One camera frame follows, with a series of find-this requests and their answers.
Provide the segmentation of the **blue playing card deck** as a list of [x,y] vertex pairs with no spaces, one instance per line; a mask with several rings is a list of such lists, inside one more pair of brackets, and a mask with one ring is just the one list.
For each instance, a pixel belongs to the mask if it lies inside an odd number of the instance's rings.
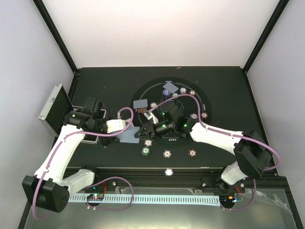
[[140,130],[140,127],[130,126],[126,131],[117,135],[120,143],[131,143],[138,144],[140,142],[139,138],[135,137],[135,134]]

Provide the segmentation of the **purple round blind button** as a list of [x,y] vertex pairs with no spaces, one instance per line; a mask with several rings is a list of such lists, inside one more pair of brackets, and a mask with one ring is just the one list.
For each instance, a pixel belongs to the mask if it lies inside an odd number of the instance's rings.
[[164,96],[169,96],[170,94],[171,93],[168,90],[166,90],[166,89],[163,90],[163,95]]

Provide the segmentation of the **blue poker chip stack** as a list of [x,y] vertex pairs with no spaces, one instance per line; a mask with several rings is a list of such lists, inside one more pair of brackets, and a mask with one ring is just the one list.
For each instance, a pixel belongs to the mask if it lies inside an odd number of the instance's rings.
[[163,153],[163,156],[164,156],[165,158],[170,158],[171,155],[172,155],[172,153],[171,153],[171,151],[169,151],[169,150],[165,150],[164,153]]

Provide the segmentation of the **red triangular dealer button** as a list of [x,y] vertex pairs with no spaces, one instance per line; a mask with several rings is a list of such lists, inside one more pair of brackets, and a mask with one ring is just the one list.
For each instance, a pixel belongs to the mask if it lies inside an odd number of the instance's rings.
[[137,112],[138,112],[138,113],[141,113],[141,114],[144,114],[144,113],[147,112],[147,108],[146,108],[146,107],[138,108],[138,109],[137,109]]

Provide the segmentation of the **red chip mat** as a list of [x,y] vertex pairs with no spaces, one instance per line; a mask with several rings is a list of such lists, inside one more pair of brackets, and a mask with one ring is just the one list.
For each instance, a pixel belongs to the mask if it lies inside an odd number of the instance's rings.
[[202,120],[206,120],[207,118],[208,118],[208,114],[205,113],[205,112],[202,112],[202,113],[201,113],[201,119],[202,119]]
[[195,92],[194,90],[191,90],[191,91],[189,92],[189,94],[191,94],[191,95],[195,95],[195,94],[196,94],[196,92]]

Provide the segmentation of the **dealt blue card top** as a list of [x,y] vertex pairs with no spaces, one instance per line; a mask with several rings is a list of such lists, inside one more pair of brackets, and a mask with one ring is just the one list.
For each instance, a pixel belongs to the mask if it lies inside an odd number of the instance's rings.
[[163,88],[167,91],[169,91],[170,93],[174,94],[179,88],[177,86],[175,86],[174,84],[172,84],[171,82],[167,82]]

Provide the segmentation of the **dealt blue card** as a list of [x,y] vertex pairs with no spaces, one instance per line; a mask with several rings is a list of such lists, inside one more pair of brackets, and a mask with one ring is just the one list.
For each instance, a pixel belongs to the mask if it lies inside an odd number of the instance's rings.
[[163,88],[167,91],[169,91],[170,93],[174,94],[179,88],[177,86],[175,86],[174,84],[172,84],[171,82],[167,82]]
[[141,99],[141,100],[134,100],[133,101],[133,108],[134,109],[140,109],[140,108],[146,108],[148,107],[148,100],[147,99]]

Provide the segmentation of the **red poker chip stack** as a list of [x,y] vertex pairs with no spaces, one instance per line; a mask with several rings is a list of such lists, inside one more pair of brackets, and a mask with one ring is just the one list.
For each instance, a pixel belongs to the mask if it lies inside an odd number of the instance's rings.
[[188,156],[189,157],[195,157],[197,155],[197,152],[194,149],[191,149],[188,151]]

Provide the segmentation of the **red chip mat top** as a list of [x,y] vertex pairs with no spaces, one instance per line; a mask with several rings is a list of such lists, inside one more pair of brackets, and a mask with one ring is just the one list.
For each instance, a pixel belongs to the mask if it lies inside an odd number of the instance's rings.
[[189,94],[191,94],[191,95],[195,95],[195,94],[196,94],[196,92],[195,92],[194,90],[191,90],[191,91],[189,92]]

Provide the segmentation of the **green poker chip stack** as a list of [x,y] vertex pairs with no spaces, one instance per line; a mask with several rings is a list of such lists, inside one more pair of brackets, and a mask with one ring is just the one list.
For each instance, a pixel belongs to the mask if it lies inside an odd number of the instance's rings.
[[148,156],[149,153],[150,153],[149,147],[143,147],[142,150],[141,150],[141,153],[142,153],[143,156]]

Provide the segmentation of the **white chip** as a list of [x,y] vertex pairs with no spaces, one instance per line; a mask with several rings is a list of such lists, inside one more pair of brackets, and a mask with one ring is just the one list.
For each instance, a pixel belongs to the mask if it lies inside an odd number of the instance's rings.
[[165,173],[166,176],[172,176],[173,175],[173,170],[170,169],[170,168],[167,168],[167,169],[165,169],[164,173]]

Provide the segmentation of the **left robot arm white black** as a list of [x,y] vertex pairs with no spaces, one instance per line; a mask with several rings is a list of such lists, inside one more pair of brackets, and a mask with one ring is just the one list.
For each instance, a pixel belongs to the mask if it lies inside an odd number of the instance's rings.
[[69,197],[86,186],[98,190],[102,178],[88,169],[80,169],[74,175],[64,178],[64,172],[76,148],[86,135],[113,137],[126,127],[121,118],[107,120],[102,102],[87,98],[82,108],[70,111],[64,119],[60,135],[44,163],[33,176],[26,176],[22,187],[32,211],[43,208],[62,212]]

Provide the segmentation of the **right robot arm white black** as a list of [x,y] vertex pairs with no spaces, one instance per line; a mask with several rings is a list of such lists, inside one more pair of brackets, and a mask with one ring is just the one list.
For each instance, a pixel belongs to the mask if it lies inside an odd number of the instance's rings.
[[183,116],[172,102],[160,104],[159,108],[163,121],[158,122],[152,111],[145,112],[148,122],[134,136],[152,141],[175,133],[183,139],[209,144],[231,153],[236,161],[225,166],[215,181],[220,192],[228,192],[236,182],[245,178],[260,178],[266,170],[272,153],[255,131],[228,131],[204,124],[199,118]]

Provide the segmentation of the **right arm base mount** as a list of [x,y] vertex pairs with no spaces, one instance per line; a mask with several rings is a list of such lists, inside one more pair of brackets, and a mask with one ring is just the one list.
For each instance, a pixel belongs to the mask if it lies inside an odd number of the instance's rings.
[[242,201],[245,197],[245,188],[240,181],[235,185],[228,185],[215,176],[204,176],[201,178],[201,184],[203,193],[213,193],[218,196],[220,204],[224,208],[233,208],[237,202]]

